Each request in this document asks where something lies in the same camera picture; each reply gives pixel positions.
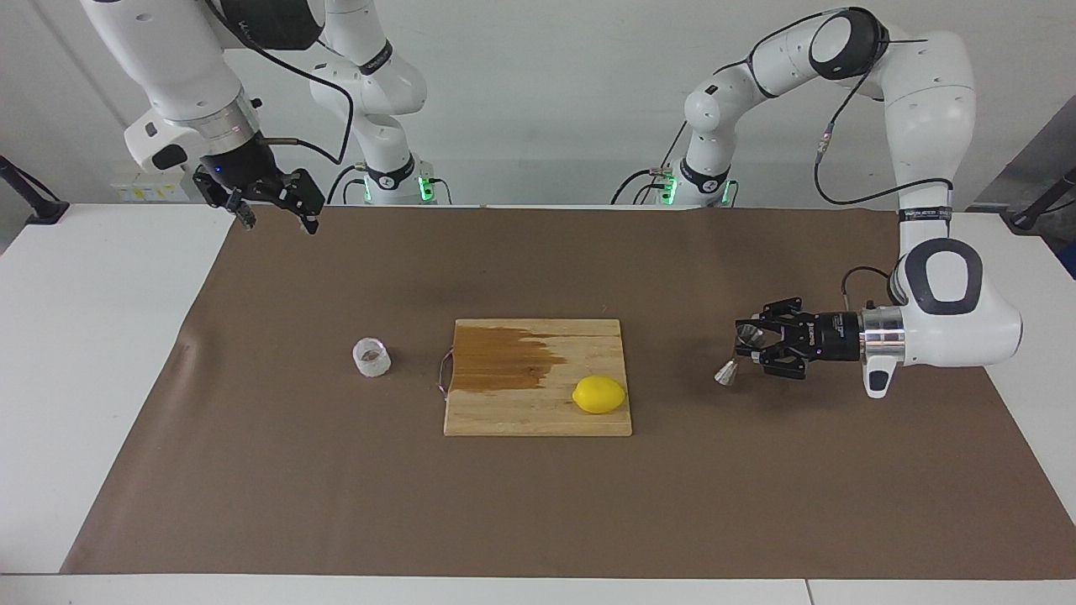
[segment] wall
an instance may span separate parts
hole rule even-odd
[[[766,32],[832,4],[380,0],[378,8],[397,52],[429,83],[426,109],[402,118],[412,146],[451,182],[457,203],[604,203],[623,177],[661,159],[684,96],[703,78]],[[909,33],[948,28],[967,42],[979,119],[957,178],[958,206],[966,206],[1076,89],[1076,72],[1049,68],[1076,64],[1072,1],[873,4]],[[65,195],[107,198],[105,164],[126,160],[121,123],[142,112],[144,95],[76,2],[5,0],[0,24],[0,149],[14,156],[17,146],[27,169],[56,188],[74,187]],[[326,56],[321,48],[282,55],[300,66]],[[251,96],[266,101],[267,135],[337,147],[341,125],[309,100],[302,80],[246,51],[229,51],[227,59]],[[10,103],[12,90],[24,102]],[[744,118],[733,174],[742,184],[740,205],[825,206],[810,184],[810,164],[843,95],[812,82]],[[62,153],[49,151],[57,149]],[[307,166],[325,184],[336,172],[303,150],[278,155],[283,168]],[[349,156],[359,158],[357,149]],[[851,196],[889,186],[889,161],[880,104],[854,100],[826,156],[827,188]]]

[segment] table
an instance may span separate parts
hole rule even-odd
[[[452,208],[429,208],[452,212]],[[631,209],[613,211],[633,211]],[[1074,603],[1076,580],[567,580],[296,576],[55,576],[171,350],[230,225],[200,206],[73,207],[0,256],[0,602],[112,603]],[[1024,318],[1020,352],[989,375],[1076,517],[1076,282],[1037,238],[993,215],[953,235]]]

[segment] yellow lemon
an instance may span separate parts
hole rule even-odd
[[[608,376],[587,376],[576,384],[571,400],[591,413],[606,413],[620,407],[627,397],[624,388]]]

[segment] wooden cutting board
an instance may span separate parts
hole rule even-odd
[[[576,383],[604,375],[627,389],[620,320],[456,320],[447,436],[626,437],[632,413],[587,413]]]

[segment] brown mat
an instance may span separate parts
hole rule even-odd
[[[856,364],[713,382],[735,318],[836,310],[847,268],[895,252],[894,216],[859,210],[330,209],[316,237],[260,212],[63,572],[1076,577],[983,370],[898,368],[882,400]],[[443,437],[437,367],[468,316],[619,318],[635,435]],[[356,371],[364,336],[388,375]]]

